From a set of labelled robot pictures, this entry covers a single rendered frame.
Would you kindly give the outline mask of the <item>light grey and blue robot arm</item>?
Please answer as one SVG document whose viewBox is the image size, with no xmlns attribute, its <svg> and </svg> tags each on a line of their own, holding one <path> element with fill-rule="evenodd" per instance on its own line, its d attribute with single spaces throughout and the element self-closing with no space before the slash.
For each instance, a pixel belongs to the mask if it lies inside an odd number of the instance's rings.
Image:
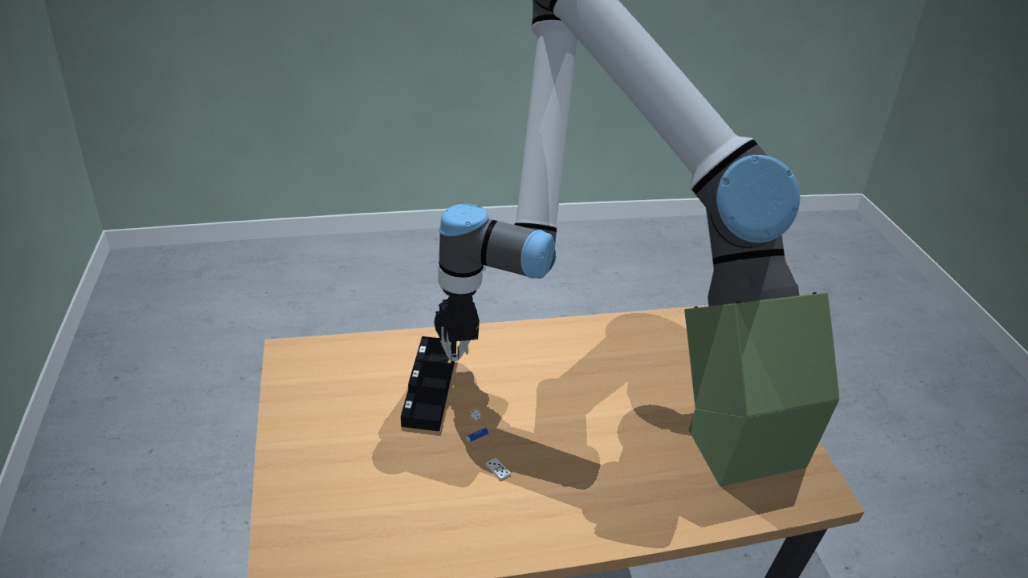
<svg viewBox="0 0 1028 578">
<path fill-rule="evenodd" d="M 530 279 L 553 268 L 580 41 L 691 172 L 691 191 L 708 212 L 715 268 L 708 306 L 799 296 L 782 234 L 799 211 L 800 190 L 785 164 L 768 157 L 749 136 L 736 136 L 619 0 L 533 0 L 533 33 L 535 70 L 515 225 L 488 219 L 478 205 L 444 211 L 440 287 L 455 294 L 476 291 L 485 266 Z"/>
</svg>

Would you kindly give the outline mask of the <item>grey domino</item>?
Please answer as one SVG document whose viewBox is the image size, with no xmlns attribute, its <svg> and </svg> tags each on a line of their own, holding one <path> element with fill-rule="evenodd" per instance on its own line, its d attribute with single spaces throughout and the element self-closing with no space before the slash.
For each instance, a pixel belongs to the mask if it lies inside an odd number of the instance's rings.
<svg viewBox="0 0 1028 578">
<path fill-rule="evenodd" d="M 506 467 L 504 467 L 502 463 L 500 463 L 498 458 L 492 458 L 491 461 L 487 462 L 486 467 L 491 469 L 493 474 L 495 474 L 495 476 L 498 476 L 500 480 L 504 479 L 504 477 L 508 477 L 509 475 L 511 475 L 511 472 Z"/>
</svg>

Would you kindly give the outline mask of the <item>blue aa battery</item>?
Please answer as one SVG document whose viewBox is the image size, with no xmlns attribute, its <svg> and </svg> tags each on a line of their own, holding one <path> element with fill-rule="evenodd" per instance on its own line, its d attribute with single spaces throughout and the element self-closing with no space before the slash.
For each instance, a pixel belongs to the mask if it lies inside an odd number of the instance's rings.
<svg viewBox="0 0 1028 578">
<path fill-rule="evenodd" d="M 467 439 L 467 442 L 473 442 L 474 440 L 478 439 L 479 437 L 483 437 L 486 434 L 488 434 L 488 430 L 486 428 L 484 428 L 483 430 L 479 430 L 476 433 L 467 435 L 466 439 Z"/>
</svg>

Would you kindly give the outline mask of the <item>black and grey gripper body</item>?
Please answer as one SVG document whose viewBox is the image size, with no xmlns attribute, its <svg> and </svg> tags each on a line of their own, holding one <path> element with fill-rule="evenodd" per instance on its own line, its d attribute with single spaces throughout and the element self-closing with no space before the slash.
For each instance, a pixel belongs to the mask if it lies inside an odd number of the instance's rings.
<svg viewBox="0 0 1028 578">
<path fill-rule="evenodd" d="M 451 293 L 443 288 L 442 290 L 449 295 L 448 299 L 442 299 L 442 302 L 439 304 L 441 320 L 442 322 L 445 320 L 443 327 L 445 344 L 447 342 L 447 334 L 449 344 L 453 344 L 453 341 L 477 340 L 479 337 L 479 317 L 472 298 L 477 290 L 467 294 Z M 458 306 L 458 304 L 462 304 L 462 306 Z M 463 306 L 465 306 L 465 315 L 463 314 Z"/>
</svg>

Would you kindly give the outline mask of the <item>black rack of three labelled bins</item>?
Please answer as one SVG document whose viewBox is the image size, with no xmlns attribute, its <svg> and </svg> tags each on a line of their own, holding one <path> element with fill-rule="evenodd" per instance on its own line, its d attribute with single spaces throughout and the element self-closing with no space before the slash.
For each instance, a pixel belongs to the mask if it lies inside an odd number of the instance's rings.
<svg viewBox="0 0 1028 578">
<path fill-rule="evenodd" d="M 401 427 L 440 431 L 455 365 L 448 360 L 439 338 L 423 336 L 409 377 Z"/>
</svg>

